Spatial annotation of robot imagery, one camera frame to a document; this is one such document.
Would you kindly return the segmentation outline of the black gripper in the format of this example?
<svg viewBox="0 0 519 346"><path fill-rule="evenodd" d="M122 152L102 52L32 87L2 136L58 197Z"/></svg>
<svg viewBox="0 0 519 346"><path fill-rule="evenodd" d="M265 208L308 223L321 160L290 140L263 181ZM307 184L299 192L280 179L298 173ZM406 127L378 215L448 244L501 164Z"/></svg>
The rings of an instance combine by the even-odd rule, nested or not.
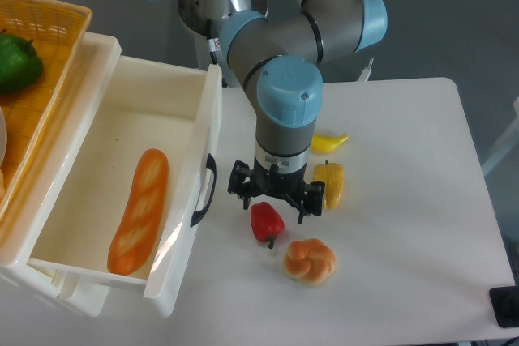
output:
<svg viewBox="0 0 519 346"><path fill-rule="evenodd" d="M231 169L227 191L242 200L247 210L251 199L266 195L284 199L298 210L298 224L307 216L321 216L324 206L325 182L304 182L305 155L291 157L270 154L255 155L254 168L236 160Z"/></svg>

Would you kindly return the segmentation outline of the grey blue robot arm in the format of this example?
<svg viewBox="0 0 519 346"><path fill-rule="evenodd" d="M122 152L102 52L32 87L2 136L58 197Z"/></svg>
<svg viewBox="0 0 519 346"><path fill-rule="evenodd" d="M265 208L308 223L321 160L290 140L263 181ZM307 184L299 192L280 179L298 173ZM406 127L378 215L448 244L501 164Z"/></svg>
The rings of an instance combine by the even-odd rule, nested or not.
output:
<svg viewBox="0 0 519 346"><path fill-rule="evenodd" d="M267 0L178 0L195 38L199 65L217 65L241 87L256 115L253 165L237 161L228 191L244 203L266 195L301 217L324 206L323 182L306 182L316 119L323 101L319 64L384 38L383 0L298 0L296 15L272 22Z"/></svg>

